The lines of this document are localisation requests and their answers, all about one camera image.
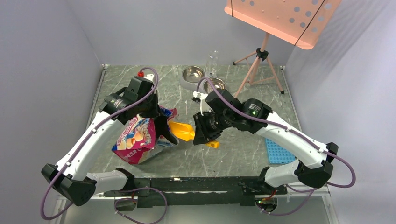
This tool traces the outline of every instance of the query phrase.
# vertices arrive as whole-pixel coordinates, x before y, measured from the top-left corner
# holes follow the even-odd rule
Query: pink music stand
[[[235,65],[256,55],[235,97],[239,95],[248,79],[249,84],[253,85],[274,78],[279,90],[284,94],[268,52],[265,51],[269,35],[272,34],[302,49],[312,49],[340,2],[341,0],[227,0],[224,10],[227,14],[266,32],[259,49],[233,62]],[[273,76],[255,82],[260,59],[267,60]]]

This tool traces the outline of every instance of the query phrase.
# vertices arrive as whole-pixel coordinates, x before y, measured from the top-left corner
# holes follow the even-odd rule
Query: white clip
[[[200,92],[197,92],[197,91],[194,91],[194,92],[192,93],[192,96],[193,96],[194,98],[199,98],[200,95],[201,95],[201,93],[200,93]]]

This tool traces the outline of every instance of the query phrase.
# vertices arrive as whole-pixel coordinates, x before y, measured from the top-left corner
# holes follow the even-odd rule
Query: stainless steel bowl
[[[204,70],[198,66],[188,66],[182,72],[182,77],[189,83],[197,83],[205,76]]]
[[[210,80],[216,89],[223,90],[226,88],[226,83],[223,80],[221,80],[219,78],[210,78]],[[213,91],[212,87],[209,85],[208,82],[204,82],[203,88],[207,94],[209,94],[210,92]]]

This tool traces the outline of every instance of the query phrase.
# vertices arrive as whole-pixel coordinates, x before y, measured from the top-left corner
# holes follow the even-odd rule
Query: blue lego baseplate
[[[269,163],[271,164],[287,164],[296,160],[296,157],[286,149],[282,148],[275,142],[265,139],[267,145]]]

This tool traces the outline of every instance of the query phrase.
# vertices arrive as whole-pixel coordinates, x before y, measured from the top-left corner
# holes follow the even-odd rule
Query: pink snack bag
[[[168,122],[177,115],[176,108],[168,110],[160,106],[160,109],[162,114],[167,117]],[[134,165],[146,161],[160,153],[164,148],[174,147],[177,144],[169,142],[162,135],[156,140],[154,120],[152,118],[141,118],[138,115],[129,121],[112,151],[129,164]]]

